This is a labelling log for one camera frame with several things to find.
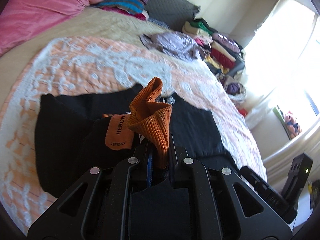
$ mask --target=yellow cloth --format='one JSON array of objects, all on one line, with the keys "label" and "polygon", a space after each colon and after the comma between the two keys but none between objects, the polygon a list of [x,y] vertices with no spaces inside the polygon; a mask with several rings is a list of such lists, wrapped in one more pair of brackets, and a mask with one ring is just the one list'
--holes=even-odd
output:
[{"label": "yellow cloth", "polygon": [[188,21],[185,22],[185,24],[184,24],[184,30],[188,33],[195,34],[195,35],[203,35],[203,36],[207,36],[207,37],[209,36],[209,33],[204,31],[203,29],[192,27],[190,25],[190,22],[188,22]]},{"label": "yellow cloth", "polygon": [[216,62],[210,55],[204,59],[205,62],[209,62],[216,69],[221,69],[222,74],[227,74],[230,69],[223,67],[220,63]]},{"label": "yellow cloth", "polygon": [[161,96],[162,81],[154,77],[130,104],[128,128],[150,140],[157,148],[155,166],[165,169],[169,148],[169,122],[172,105],[156,102]]},{"label": "yellow cloth", "polygon": [[217,43],[216,41],[212,42],[211,48],[216,49],[217,51],[219,51],[220,53],[225,55],[228,59],[230,59],[232,62],[236,61],[236,58],[233,57],[232,55],[230,55],[230,53],[227,52],[227,50],[224,47],[222,47],[219,43]]}]

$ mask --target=triangular cutout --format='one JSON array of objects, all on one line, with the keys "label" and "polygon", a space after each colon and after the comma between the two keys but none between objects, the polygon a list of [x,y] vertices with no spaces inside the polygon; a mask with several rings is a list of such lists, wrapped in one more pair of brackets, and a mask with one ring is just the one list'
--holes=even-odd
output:
[{"label": "triangular cutout", "polygon": [[249,218],[263,211],[263,206],[255,200],[239,183],[235,183],[233,188],[236,191],[244,216]]},{"label": "triangular cutout", "polygon": [[82,184],[59,208],[59,212],[75,217],[80,207],[81,201],[87,190],[88,184]]}]

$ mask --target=blanket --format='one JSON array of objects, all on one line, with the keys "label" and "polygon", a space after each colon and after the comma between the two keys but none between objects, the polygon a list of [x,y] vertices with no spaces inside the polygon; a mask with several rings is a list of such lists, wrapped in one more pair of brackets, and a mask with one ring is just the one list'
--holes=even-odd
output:
[{"label": "blanket", "polygon": [[41,94],[115,92],[136,83],[146,86],[154,76],[164,82],[163,96],[176,92],[191,105],[210,110],[238,168],[249,166],[266,179],[244,118],[205,64],[191,65],[104,38],[56,38],[18,77],[0,113],[0,201],[23,232],[55,201],[43,192],[36,174],[34,129]]},{"label": "blanket", "polygon": [[10,0],[0,14],[0,56],[102,0]]}]

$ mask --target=gray headboard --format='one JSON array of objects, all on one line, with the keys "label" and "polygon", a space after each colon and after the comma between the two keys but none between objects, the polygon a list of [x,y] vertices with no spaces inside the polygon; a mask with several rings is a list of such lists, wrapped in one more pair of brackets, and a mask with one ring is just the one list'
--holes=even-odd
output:
[{"label": "gray headboard", "polygon": [[187,0],[148,0],[145,10],[151,18],[166,22],[171,29],[181,31],[184,22],[192,20],[200,7]]}]

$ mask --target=green garment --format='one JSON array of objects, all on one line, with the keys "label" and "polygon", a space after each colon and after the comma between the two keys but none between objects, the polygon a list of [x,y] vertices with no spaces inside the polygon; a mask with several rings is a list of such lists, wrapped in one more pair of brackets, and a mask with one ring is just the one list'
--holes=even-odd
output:
[{"label": "green garment", "polygon": [[202,22],[190,22],[190,25],[192,27],[196,27],[196,28],[200,28],[204,31],[206,31],[207,33],[209,33],[210,35],[212,35],[212,31],[208,30],[206,26],[204,26],[204,24]]}]

